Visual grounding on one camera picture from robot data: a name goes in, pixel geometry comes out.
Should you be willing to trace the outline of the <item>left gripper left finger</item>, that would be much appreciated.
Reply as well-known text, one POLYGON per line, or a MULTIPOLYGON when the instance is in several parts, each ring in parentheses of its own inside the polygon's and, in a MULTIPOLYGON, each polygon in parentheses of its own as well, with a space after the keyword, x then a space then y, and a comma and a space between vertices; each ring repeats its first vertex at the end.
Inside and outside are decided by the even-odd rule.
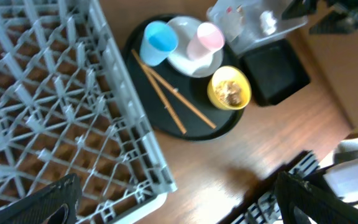
POLYGON ((76 223, 82 197, 77 174, 68 174, 0 210, 3 223, 76 223))

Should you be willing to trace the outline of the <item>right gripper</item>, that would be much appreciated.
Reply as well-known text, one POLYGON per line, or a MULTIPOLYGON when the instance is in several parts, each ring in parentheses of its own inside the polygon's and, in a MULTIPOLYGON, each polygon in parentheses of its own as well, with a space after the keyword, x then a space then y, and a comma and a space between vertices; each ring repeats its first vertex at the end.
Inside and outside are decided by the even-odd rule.
MULTIPOLYGON (((324 0, 332 10, 309 28, 309 34, 347 35, 358 30, 358 0, 324 0)), ((318 0, 293 0, 282 12, 282 20, 315 14, 318 0)))

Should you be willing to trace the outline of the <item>white tissue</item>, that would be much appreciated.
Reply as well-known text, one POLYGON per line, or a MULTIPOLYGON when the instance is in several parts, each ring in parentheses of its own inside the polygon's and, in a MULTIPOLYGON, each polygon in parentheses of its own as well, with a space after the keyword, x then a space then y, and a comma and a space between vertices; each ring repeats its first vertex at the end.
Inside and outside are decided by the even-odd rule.
POLYGON ((271 35, 277 30, 277 20, 272 11, 264 11, 261 13, 260 27, 265 35, 271 35))

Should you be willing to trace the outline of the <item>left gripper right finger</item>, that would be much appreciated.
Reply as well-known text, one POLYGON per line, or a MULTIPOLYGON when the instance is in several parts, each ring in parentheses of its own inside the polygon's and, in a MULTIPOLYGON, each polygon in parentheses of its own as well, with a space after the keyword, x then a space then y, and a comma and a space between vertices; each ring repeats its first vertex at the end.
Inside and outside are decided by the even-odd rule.
POLYGON ((284 223, 358 223, 358 209, 287 172, 278 174, 275 196, 284 223))

